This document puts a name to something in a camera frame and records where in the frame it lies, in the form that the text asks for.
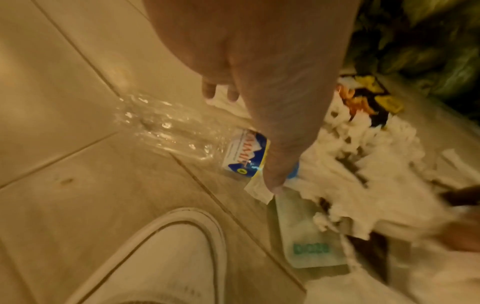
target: shoe sole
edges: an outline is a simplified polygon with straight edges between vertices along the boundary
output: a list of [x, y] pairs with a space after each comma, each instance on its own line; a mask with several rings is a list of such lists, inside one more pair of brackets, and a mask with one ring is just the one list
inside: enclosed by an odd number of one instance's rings
[[227, 274], [227, 245], [219, 223], [207, 212], [197, 208], [179, 208], [157, 218], [126, 241], [88, 280], [65, 302], [81, 304], [88, 299], [114, 271], [122, 265], [145, 241], [162, 228], [177, 222], [194, 224], [210, 242], [214, 258], [215, 303], [224, 304]]

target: shoe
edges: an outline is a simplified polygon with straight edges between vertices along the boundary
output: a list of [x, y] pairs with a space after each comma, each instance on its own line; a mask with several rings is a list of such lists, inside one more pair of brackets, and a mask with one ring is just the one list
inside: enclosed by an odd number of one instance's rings
[[66, 304], [223, 304], [226, 272], [217, 221], [181, 208], [137, 232]]

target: white sneaker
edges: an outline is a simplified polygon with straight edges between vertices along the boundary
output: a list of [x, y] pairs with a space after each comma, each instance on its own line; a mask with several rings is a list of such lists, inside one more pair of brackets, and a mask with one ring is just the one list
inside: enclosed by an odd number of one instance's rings
[[137, 232], [66, 304], [223, 304], [226, 271], [217, 221], [177, 209]]

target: fingernail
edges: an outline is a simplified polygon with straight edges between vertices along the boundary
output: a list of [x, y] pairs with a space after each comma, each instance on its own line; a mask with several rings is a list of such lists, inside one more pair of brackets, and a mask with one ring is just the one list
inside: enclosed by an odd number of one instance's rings
[[284, 192], [284, 190], [282, 189], [282, 187], [276, 187], [276, 188], [273, 188], [271, 192], [274, 195], [281, 195]]

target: translucent plastic container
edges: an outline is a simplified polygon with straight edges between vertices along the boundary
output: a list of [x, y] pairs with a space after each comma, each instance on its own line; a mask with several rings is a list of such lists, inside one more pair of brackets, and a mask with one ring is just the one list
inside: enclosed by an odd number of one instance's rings
[[294, 268], [325, 267], [346, 264], [340, 236], [321, 232], [313, 217], [319, 208], [304, 200], [298, 192], [285, 188], [275, 196], [283, 253]]
[[[252, 177], [262, 169], [269, 141], [216, 117], [145, 94], [127, 95], [121, 120], [154, 151], [167, 151]], [[298, 166], [290, 174], [297, 175]]]

